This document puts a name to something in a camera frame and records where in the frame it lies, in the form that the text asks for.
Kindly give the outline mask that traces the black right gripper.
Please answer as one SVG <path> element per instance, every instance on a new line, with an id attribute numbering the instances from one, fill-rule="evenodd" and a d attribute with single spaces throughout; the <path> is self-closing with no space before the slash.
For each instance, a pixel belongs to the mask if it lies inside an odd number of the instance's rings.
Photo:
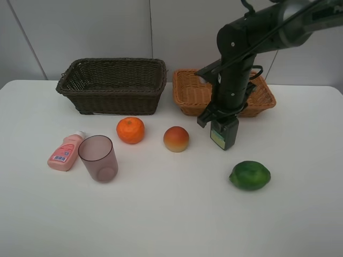
<path id="1" fill-rule="evenodd" d="M 223 112 L 236 111 L 244 106 L 249 75 L 255 61 L 254 55 L 233 63 L 220 72 L 220 83 L 214 87 L 211 102 L 197 117 L 197 124 L 204 128 L 217 119 L 217 109 Z"/>

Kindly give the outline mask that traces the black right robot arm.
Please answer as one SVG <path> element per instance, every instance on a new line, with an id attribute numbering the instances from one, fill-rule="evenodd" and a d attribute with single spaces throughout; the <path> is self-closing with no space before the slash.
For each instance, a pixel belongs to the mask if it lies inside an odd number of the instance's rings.
<path id="1" fill-rule="evenodd" d="M 258 54 L 301 46 L 313 32 L 342 25 L 342 1 L 274 1 L 258 12 L 242 4 L 248 12 L 217 33 L 221 58 L 196 72 L 212 85 L 210 103 L 197 118 L 201 127 L 226 125 L 248 106 Z"/>

